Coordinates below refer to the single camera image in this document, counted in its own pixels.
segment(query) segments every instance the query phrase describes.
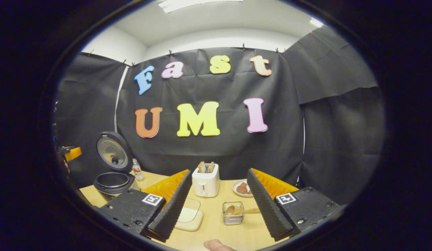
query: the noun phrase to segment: blue letter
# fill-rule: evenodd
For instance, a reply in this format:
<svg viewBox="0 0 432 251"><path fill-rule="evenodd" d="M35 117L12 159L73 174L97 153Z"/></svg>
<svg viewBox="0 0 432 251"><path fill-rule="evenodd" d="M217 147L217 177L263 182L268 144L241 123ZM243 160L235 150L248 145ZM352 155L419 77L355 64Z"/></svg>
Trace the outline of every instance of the blue letter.
<svg viewBox="0 0 432 251"><path fill-rule="evenodd" d="M153 71L154 67L152 65L146 67L146 69L142 70L141 73L135 76L135 80L138 83L138 87L140 88L138 94L142 95L149 88L151 88L151 84L148 84L148 81L152 80L152 74L150 71Z"/></svg>

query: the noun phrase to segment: small bottle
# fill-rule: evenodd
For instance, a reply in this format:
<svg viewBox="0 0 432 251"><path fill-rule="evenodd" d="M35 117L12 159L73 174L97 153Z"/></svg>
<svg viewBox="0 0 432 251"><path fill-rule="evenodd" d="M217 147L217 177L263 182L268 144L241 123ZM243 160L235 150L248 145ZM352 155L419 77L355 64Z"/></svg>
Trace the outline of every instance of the small bottle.
<svg viewBox="0 0 432 251"><path fill-rule="evenodd" d="M134 171L135 178L138 181L143 180L143 173L141 172L140 164L138 164L137 159L132 159L132 170Z"/></svg>

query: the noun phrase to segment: human hand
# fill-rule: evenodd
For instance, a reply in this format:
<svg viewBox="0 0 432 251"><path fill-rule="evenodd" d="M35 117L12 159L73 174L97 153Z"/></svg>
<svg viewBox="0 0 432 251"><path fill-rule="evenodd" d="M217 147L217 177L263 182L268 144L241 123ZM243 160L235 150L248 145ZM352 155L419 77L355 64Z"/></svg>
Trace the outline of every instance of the human hand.
<svg viewBox="0 0 432 251"><path fill-rule="evenodd" d="M223 245L219 240L210 240L203 243L205 248L208 248L210 251L236 251L229 246Z"/></svg>

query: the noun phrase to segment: ceiling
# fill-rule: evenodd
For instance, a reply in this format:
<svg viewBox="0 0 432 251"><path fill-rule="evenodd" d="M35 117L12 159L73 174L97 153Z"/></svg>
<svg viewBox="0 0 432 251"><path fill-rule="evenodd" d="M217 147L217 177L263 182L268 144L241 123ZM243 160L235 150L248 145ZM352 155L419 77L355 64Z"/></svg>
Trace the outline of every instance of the ceiling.
<svg viewBox="0 0 432 251"><path fill-rule="evenodd" d="M189 33L214 29L258 29L302 38L316 27L310 16L278 0L244 0L194 5L165 13L153 1L114 26L147 47Z"/></svg>

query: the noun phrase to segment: spoon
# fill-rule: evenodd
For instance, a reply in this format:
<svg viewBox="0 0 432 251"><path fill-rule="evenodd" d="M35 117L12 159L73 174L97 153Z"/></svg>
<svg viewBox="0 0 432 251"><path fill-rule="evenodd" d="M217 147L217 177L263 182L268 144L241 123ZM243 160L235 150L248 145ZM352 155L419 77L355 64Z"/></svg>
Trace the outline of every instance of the spoon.
<svg viewBox="0 0 432 251"><path fill-rule="evenodd" d="M227 208L227 210L225 210L224 216L230 216L230 215L236 215L236 214L241 214L241 213L260 213L259 208L251 208L251 209L247 209L242 211L242 209L240 207L236 207L231 205Z"/></svg>

